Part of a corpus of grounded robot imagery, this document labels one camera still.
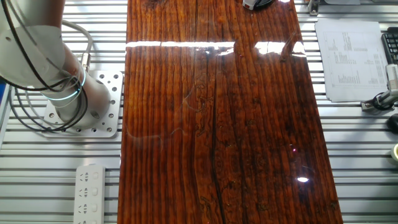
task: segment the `metal clamp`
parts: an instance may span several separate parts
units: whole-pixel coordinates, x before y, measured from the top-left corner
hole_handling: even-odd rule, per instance
[[[320,0],[310,0],[310,2],[308,4],[308,11],[310,13],[310,16],[318,15],[319,2],[320,2]]]

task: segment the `varnished wood plank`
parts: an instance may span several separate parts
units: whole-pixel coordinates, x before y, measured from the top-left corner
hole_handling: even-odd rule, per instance
[[[128,8],[118,223],[342,223],[293,2]]]

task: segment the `electrical outlet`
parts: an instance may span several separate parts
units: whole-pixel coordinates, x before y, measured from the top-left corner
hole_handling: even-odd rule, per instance
[[[81,166],[76,170],[73,224],[103,224],[105,167]]]

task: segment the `black cable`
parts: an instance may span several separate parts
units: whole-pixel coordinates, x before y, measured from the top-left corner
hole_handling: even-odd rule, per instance
[[[15,94],[16,94],[16,96],[17,96],[19,105],[21,106],[21,108],[22,108],[22,110],[24,111],[24,113],[26,114],[26,116],[27,116],[31,121],[33,121],[35,124],[37,124],[39,127],[45,129],[46,131],[49,131],[49,128],[46,128],[45,126],[42,126],[39,122],[37,122],[34,118],[32,118],[31,115],[26,111],[24,105],[22,105],[21,97],[19,96],[19,92],[18,92],[18,89],[17,89],[17,88],[15,88]]]
[[[34,67],[33,63],[30,61],[30,58],[28,56],[28,54],[25,51],[24,46],[21,43],[21,40],[18,37],[17,31],[14,27],[14,23],[12,22],[12,19],[10,17],[10,13],[8,11],[8,7],[6,4],[6,0],[1,0],[1,4],[4,10],[4,13],[6,15],[6,19],[8,22],[8,25],[10,27],[10,30],[12,32],[12,36],[15,38],[15,41],[17,42],[17,45],[19,47],[19,49],[21,50],[26,62],[28,63],[30,69],[32,70],[32,72],[34,73],[34,75],[36,76],[36,78],[41,82],[41,84],[43,84],[44,87],[46,87],[48,90],[54,91],[54,92],[61,92],[63,90],[56,90],[54,88],[52,88],[51,86],[47,85],[47,83],[42,79],[42,77],[39,75],[39,73],[37,72],[36,68]]]
[[[52,85],[52,87],[59,86],[59,85],[61,85],[64,81],[69,80],[69,79],[70,79],[70,78],[64,78],[63,80],[61,80],[61,81],[57,82],[56,84]],[[3,81],[3,82],[5,82],[5,83],[7,83],[8,85],[13,86],[13,87],[18,88],[18,89],[21,89],[21,90],[27,90],[27,91],[44,91],[44,90],[48,90],[47,88],[27,88],[27,87],[23,87],[23,86],[20,86],[20,85],[15,84],[15,83],[13,83],[13,82],[10,82],[9,80],[6,80],[6,79],[3,78],[3,77],[0,77],[0,81]]]
[[[66,122],[66,123],[65,123],[64,125],[62,125],[61,127],[58,127],[58,128],[55,128],[55,129],[49,129],[49,128],[46,128],[46,127],[42,126],[41,124],[37,123],[37,122],[34,120],[34,118],[32,118],[32,117],[28,114],[28,112],[24,109],[24,106],[23,106],[23,104],[22,104],[22,101],[21,101],[21,99],[19,98],[19,96],[17,95],[19,104],[20,104],[22,110],[24,111],[24,113],[28,116],[29,119],[31,119],[34,123],[36,123],[37,125],[39,125],[39,126],[42,127],[43,129],[33,128],[33,127],[29,126],[28,124],[26,124],[25,122],[23,122],[23,120],[18,116],[18,114],[17,114],[17,112],[16,112],[16,110],[15,110],[14,105],[12,104],[12,98],[11,98],[11,90],[12,90],[12,88],[10,88],[10,90],[9,90],[8,100],[9,100],[9,103],[10,103],[11,110],[12,110],[12,112],[14,113],[15,117],[16,117],[16,118],[18,119],[18,121],[21,122],[25,127],[29,128],[29,129],[31,129],[31,130],[33,130],[33,131],[38,131],[38,132],[65,131],[65,130],[67,130],[68,128],[71,128],[72,126],[74,126],[75,124],[77,124],[79,121],[81,121],[81,119],[83,119],[83,117],[84,117],[84,115],[86,114],[87,109],[88,109],[88,98],[87,98],[86,91],[85,91],[81,86],[80,86],[79,88],[80,88],[80,91],[83,91],[83,95],[84,95],[84,97],[85,97],[85,109],[84,109],[83,113],[80,115],[80,117],[79,117],[75,122],[72,123],[72,121],[75,120],[75,118],[78,116],[79,111],[80,111],[80,109],[81,109],[81,102],[79,102],[79,105],[78,105],[78,108],[77,108],[77,110],[76,110],[76,113],[75,113],[75,115],[71,118],[71,120],[69,120],[68,122]]]

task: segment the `paper sheet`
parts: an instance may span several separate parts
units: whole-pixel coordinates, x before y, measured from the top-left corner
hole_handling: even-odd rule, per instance
[[[319,20],[315,30],[327,98],[364,101],[387,90],[387,59],[378,22]]]

